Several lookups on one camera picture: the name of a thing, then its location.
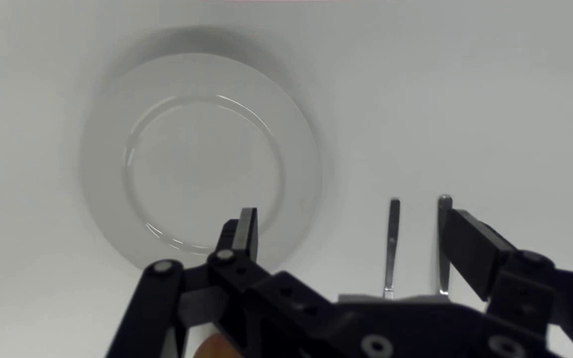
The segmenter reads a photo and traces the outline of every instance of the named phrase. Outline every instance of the white plate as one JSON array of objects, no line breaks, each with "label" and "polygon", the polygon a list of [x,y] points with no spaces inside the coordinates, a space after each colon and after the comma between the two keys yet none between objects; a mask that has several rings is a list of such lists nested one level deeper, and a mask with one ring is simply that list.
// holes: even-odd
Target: white plate
[{"label": "white plate", "polygon": [[137,266],[201,264],[221,226],[258,206],[258,262],[276,266],[316,210],[320,154],[294,101],[209,53],[147,61],[97,101],[81,144],[89,210]]}]

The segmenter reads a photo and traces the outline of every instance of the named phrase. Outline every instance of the white surface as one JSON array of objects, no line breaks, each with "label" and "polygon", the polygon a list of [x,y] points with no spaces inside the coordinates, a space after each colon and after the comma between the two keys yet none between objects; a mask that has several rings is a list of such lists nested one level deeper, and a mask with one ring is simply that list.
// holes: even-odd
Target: white surface
[{"label": "white surface", "polygon": [[0,0],[0,355],[105,351],[137,270],[77,142],[105,83],[175,51],[270,73],[312,120],[326,190],[284,268],[328,296],[380,292],[392,194],[404,294],[435,288],[439,192],[573,268],[573,1]]},{"label": "white surface", "polygon": [[258,208],[274,268],[318,206],[320,152],[296,103],[256,69],[211,53],[151,59],[103,89],[81,138],[85,200],[133,264],[197,266],[223,222]]}]

